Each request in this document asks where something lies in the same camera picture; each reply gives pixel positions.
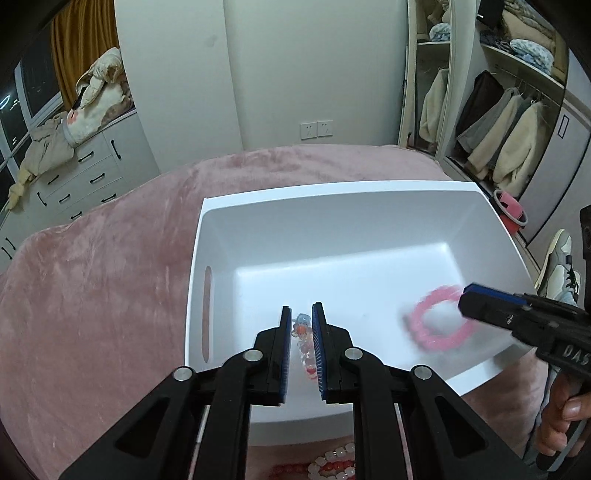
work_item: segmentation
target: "human hand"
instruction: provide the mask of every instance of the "human hand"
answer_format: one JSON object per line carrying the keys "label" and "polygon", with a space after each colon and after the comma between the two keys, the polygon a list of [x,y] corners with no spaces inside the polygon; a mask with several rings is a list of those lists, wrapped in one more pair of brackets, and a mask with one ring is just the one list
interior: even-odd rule
{"label": "human hand", "polygon": [[[561,452],[566,448],[566,432],[572,421],[591,418],[591,393],[569,399],[575,385],[576,382],[569,381],[568,376],[561,373],[550,388],[550,401],[542,412],[542,423],[535,435],[536,447],[543,455],[554,456],[557,451]],[[590,433],[591,422],[569,452],[569,456],[580,452]]]}

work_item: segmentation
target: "closet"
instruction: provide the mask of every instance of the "closet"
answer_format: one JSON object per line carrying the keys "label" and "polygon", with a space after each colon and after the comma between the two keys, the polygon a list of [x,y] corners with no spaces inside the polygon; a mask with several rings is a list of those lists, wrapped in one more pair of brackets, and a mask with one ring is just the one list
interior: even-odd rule
{"label": "closet", "polygon": [[[525,243],[540,242],[540,230],[556,218],[567,191],[573,195],[572,185],[580,184],[576,176],[591,136],[591,82],[525,0],[438,2],[439,11],[448,11],[441,20],[450,25],[449,42],[439,44],[421,41],[421,25],[432,28],[424,1],[408,0],[408,85],[399,144],[453,165],[488,195],[499,187],[511,193],[528,215]],[[426,148],[416,131],[423,92],[445,65],[436,146]]]}

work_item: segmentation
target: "pink bucket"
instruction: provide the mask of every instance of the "pink bucket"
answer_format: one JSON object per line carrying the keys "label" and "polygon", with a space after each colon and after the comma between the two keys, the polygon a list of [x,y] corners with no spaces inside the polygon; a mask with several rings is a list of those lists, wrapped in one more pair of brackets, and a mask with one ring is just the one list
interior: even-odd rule
{"label": "pink bucket", "polygon": [[493,207],[511,235],[515,235],[527,225],[527,215],[523,207],[510,194],[502,190],[495,190],[492,197]]}

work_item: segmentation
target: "white shoe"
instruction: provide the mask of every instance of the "white shoe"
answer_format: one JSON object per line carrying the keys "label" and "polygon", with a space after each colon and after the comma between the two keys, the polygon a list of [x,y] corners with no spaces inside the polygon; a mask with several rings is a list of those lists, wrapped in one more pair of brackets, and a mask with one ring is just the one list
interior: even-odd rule
{"label": "white shoe", "polygon": [[[548,246],[544,265],[542,266],[538,280],[535,282],[535,289],[538,291],[540,297],[550,298],[548,294],[548,281],[558,265],[562,265],[565,270],[569,270],[567,268],[566,258],[570,255],[572,246],[573,239],[570,234],[564,229],[558,230]],[[556,275],[557,277],[554,278],[555,289],[558,288],[557,282],[560,277],[560,275]]]}
{"label": "white shoe", "polygon": [[579,285],[581,285],[579,272],[575,272],[571,264],[559,264],[548,276],[544,296],[547,299],[559,300],[566,291],[569,291],[574,300],[579,301]]}

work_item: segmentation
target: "orange curtain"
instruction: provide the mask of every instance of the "orange curtain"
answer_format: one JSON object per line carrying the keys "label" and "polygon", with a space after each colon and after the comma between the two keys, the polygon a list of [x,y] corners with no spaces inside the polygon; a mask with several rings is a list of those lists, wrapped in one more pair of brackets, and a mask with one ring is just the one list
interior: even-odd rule
{"label": "orange curtain", "polygon": [[76,82],[112,47],[119,47],[114,0],[72,0],[51,22],[51,53],[64,107],[76,101]]}

